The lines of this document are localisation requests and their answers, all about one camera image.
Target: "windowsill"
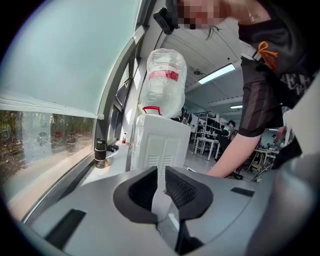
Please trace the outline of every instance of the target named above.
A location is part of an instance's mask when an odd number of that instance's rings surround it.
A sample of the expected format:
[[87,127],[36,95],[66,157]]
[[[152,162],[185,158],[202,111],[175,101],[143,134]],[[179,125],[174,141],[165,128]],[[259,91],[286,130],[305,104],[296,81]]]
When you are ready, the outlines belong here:
[[[44,168],[43,173],[36,176],[34,180],[32,180],[32,174],[36,171],[35,166],[23,169],[20,173],[16,174],[5,184],[7,207],[11,214],[20,221],[48,188],[91,153],[92,149],[91,145],[89,145],[62,161],[59,161],[58,157],[56,159],[58,164],[52,164],[53,166],[50,169]],[[21,189],[21,181],[25,180],[28,180],[27,185]]]
[[82,182],[80,182],[78,187],[97,181],[97,180],[101,180],[107,177],[115,176],[115,175],[126,172],[129,145],[122,144],[121,141],[118,141],[115,144],[119,146],[118,151],[111,153],[110,155],[108,155],[107,153],[107,158],[113,157],[110,166],[100,169],[100,168],[97,168],[96,165],[94,164],[90,168],[88,174],[84,177]]

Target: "mesh sleeve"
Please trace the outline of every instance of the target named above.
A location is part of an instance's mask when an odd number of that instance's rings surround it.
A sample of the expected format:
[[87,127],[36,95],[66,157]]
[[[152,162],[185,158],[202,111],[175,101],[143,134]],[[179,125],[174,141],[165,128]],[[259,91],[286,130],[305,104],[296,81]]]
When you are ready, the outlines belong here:
[[281,106],[272,86],[261,74],[251,68],[248,70],[242,67],[242,73],[245,84],[238,133],[246,137],[256,137],[261,135],[265,128],[283,126]]

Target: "gray plastic surface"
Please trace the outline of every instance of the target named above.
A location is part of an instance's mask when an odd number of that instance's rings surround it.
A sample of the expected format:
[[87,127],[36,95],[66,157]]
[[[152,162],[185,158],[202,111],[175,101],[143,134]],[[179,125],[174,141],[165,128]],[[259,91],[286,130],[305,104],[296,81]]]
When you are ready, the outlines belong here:
[[[205,243],[188,255],[244,255],[268,203],[274,172],[266,173],[262,183],[252,183],[175,169],[206,184],[213,192],[213,203],[204,215],[186,222],[190,235]],[[115,188],[141,172],[133,170],[77,188],[45,211],[32,228],[45,237],[70,209],[76,209],[86,212],[86,216],[64,248],[70,255],[177,255],[154,224],[131,222],[114,205]],[[230,191],[234,187],[255,193],[249,197]]]

